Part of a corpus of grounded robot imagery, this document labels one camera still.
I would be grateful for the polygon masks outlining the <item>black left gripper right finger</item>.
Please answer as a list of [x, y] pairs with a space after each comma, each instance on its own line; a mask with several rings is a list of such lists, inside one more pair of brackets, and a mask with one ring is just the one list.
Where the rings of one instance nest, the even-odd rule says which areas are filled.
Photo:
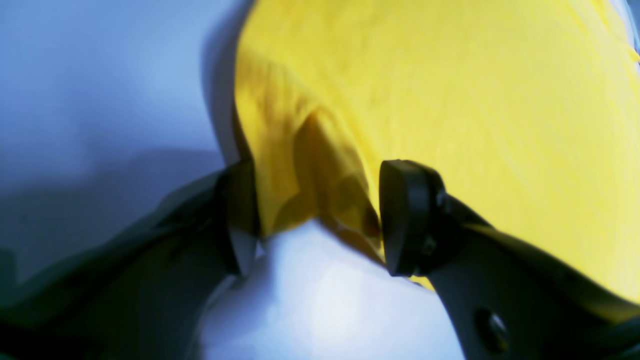
[[426, 277], [467, 360], [637, 360], [639, 306], [448, 194], [418, 162], [383, 161], [386, 268]]

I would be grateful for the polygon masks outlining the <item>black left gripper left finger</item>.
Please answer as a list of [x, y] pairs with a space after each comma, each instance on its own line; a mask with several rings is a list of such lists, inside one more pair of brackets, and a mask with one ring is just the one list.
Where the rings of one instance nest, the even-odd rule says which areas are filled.
[[1, 355], [187, 360], [208, 305], [250, 273], [258, 242], [254, 165], [238, 162], [3, 309]]

